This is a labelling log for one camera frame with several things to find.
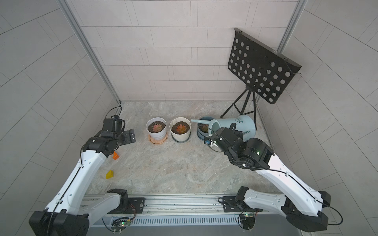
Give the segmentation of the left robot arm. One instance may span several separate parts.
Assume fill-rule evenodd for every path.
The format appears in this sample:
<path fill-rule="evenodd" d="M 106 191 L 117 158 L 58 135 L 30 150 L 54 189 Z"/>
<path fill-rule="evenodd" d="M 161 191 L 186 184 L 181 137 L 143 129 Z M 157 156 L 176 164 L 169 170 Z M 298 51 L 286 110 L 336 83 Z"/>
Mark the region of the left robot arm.
<path fill-rule="evenodd" d="M 85 236 L 89 228 L 108 213 L 131 211 L 124 189 L 111 189 L 87 207 L 81 207 L 85 193 L 96 172 L 120 146 L 136 142 L 134 130 L 125 129 L 126 122 L 114 115 L 103 121 L 102 130 L 91 137 L 79 151 L 79 161 L 63 187 L 42 211 L 34 211 L 29 225 L 37 236 Z"/>

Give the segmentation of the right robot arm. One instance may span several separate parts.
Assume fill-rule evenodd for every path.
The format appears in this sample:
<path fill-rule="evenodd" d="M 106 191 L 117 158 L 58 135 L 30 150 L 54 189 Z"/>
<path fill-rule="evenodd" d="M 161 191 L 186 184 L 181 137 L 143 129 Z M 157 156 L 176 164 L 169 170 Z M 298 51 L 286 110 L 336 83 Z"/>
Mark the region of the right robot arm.
<path fill-rule="evenodd" d="M 241 211 L 279 214 L 304 232 L 327 230 L 328 217 L 322 210 L 330 206 L 330 194 L 316 191 L 305 184 L 265 142 L 258 138 L 243 141 L 243 133 L 232 124 L 207 136 L 204 143 L 214 143 L 232 165 L 255 171 L 281 191 L 281 194 L 269 194 L 240 187 L 234 200 Z"/>

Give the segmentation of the light blue watering can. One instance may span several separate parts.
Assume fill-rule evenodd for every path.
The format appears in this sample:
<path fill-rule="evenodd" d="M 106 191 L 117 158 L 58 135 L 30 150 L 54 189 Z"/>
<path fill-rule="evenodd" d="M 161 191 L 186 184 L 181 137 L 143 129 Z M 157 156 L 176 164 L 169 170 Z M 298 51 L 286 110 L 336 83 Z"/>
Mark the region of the light blue watering can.
<path fill-rule="evenodd" d="M 193 123 L 198 124 L 207 124 L 209 128 L 209 135 L 212 135 L 220 128 L 229 128 L 232 123 L 236 124 L 236 130 L 243 132 L 243 141 L 248 141 L 251 138 L 254 138 L 256 135 L 256 125 L 254 120 L 248 115 L 240 115 L 237 118 L 229 119 L 213 119 L 211 121 L 206 120 L 191 120 Z"/>

